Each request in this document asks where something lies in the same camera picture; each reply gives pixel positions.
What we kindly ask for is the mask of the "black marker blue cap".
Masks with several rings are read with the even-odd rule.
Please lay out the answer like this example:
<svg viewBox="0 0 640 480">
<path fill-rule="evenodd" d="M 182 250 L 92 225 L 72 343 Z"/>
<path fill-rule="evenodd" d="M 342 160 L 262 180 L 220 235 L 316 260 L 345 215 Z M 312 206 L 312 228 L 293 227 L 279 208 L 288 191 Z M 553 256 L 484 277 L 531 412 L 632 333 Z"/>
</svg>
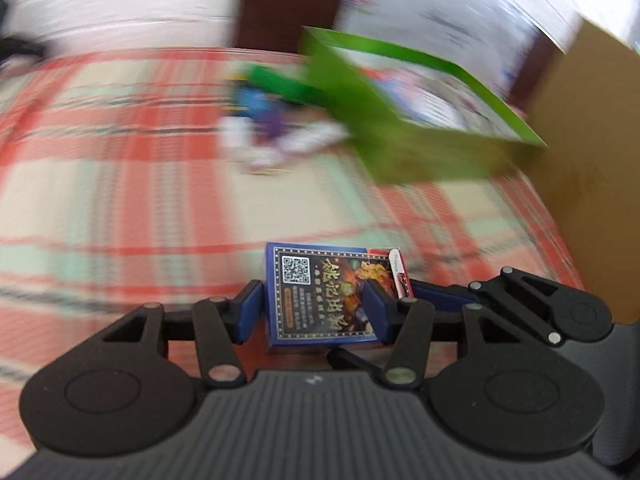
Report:
<svg viewBox="0 0 640 480">
<path fill-rule="evenodd" d="M 227 110 L 235 117 L 264 122 L 280 112 L 280 102 L 245 79 L 232 79 Z"/>
</svg>

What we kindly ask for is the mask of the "purple keychain with tags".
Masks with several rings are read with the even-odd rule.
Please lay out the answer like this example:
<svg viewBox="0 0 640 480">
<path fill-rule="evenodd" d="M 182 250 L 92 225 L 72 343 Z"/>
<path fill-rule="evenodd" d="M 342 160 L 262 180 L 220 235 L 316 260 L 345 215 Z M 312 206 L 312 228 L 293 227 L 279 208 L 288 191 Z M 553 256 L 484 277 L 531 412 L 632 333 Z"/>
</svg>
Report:
<svg viewBox="0 0 640 480">
<path fill-rule="evenodd" d="M 253 120 L 252 147 L 246 151 L 252 174 L 273 174 L 292 160 L 346 141 L 348 129 L 321 107 L 284 106 Z"/>
</svg>

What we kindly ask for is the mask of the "brown cardboard box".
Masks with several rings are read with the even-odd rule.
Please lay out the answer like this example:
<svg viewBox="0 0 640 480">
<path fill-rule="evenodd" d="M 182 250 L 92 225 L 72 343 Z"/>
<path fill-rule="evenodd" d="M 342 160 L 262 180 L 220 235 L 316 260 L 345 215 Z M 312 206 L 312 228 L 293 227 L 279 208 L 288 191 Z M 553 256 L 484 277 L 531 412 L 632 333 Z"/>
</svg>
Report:
<svg viewBox="0 0 640 480">
<path fill-rule="evenodd" d="M 526 167 L 582 281 L 620 323 L 639 318 L 639 55 L 585 21 L 530 101 L 548 148 Z"/>
</svg>

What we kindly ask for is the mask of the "green cardboard box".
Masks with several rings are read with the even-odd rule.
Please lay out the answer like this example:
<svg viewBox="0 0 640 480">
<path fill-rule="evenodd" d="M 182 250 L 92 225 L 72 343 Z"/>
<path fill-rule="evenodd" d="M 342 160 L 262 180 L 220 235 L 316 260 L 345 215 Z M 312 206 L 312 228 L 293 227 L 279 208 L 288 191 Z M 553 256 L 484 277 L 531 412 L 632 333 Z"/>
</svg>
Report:
<svg viewBox="0 0 640 480">
<path fill-rule="evenodd" d="M 381 183 L 495 177 L 546 144 L 472 74 L 443 58 L 308 28 L 306 81 Z"/>
</svg>

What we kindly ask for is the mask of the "plaid bed sheet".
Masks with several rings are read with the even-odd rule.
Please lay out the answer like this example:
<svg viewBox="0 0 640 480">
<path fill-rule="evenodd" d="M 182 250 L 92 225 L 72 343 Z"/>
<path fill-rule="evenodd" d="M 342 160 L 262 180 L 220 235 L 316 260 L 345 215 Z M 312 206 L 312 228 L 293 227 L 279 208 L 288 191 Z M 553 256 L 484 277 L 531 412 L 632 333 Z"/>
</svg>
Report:
<svg viewBox="0 0 640 480">
<path fill-rule="evenodd" d="M 145 301 L 234 295 L 269 242 L 399 247 L 414 278 L 465 284 L 516 266 L 580 284 L 529 180 L 382 185 L 346 145 L 252 174 L 221 118 L 251 62 L 160 49 L 56 58 L 1 76 L 1 468 L 32 454 L 26 380 Z"/>
</svg>

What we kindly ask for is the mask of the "black marker white cap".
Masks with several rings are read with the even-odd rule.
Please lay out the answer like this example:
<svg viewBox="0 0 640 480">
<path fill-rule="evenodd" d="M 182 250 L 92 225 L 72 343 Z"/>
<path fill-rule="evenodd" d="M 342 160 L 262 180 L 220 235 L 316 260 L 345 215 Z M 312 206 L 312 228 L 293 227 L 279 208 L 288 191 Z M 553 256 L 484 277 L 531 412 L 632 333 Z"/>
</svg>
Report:
<svg viewBox="0 0 640 480">
<path fill-rule="evenodd" d="M 254 122 L 243 116 L 224 116 L 218 126 L 221 149 L 230 160 L 242 162 L 254 148 Z"/>
</svg>

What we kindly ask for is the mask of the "green eraser box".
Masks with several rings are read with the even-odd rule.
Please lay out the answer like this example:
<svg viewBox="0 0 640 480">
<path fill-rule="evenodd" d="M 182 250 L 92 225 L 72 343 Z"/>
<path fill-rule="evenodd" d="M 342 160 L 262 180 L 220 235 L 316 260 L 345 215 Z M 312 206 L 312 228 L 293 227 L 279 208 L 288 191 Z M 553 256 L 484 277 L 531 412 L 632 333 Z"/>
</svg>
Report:
<svg viewBox="0 0 640 480">
<path fill-rule="evenodd" d="M 317 88 L 265 65 L 250 66 L 246 80 L 263 92 L 275 94 L 286 102 L 318 105 L 322 101 L 322 94 Z"/>
</svg>

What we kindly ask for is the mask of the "blue playing card box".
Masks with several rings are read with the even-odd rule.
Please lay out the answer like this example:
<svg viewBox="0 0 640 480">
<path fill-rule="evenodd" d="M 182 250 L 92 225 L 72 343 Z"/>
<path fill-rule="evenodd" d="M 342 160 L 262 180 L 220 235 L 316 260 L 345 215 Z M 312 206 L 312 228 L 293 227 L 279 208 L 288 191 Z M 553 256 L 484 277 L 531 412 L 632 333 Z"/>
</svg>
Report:
<svg viewBox="0 0 640 480">
<path fill-rule="evenodd" d="M 366 281 L 395 291 L 387 249 L 269 243 L 265 248 L 273 350 L 374 344 L 362 306 Z"/>
</svg>

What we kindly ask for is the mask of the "red white small box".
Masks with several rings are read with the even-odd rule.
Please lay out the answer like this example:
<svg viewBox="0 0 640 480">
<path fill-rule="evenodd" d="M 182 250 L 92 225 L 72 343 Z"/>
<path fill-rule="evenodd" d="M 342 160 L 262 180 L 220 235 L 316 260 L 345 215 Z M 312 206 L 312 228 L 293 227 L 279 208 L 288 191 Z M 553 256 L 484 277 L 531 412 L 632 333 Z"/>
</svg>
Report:
<svg viewBox="0 0 640 480">
<path fill-rule="evenodd" d="M 396 298 L 414 296 L 404 257 L 397 247 L 370 249 L 366 273 Z"/>
</svg>

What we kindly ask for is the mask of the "dark brown headboard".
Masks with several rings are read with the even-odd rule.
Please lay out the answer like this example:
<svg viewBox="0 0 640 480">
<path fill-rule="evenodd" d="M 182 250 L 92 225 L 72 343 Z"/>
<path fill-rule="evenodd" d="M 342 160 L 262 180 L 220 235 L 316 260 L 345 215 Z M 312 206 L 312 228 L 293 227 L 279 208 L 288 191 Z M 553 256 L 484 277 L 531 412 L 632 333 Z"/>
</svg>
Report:
<svg viewBox="0 0 640 480">
<path fill-rule="evenodd" d="M 234 43 L 240 48 L 294 52 L 304 28 L 336 29 L 340 4 L 341 0 L 241 0 Z M 503 99 L 517 108 L 525 108 L 552 58 L 560 52 L 550 37 L 538 32 Z"/>
</svg>

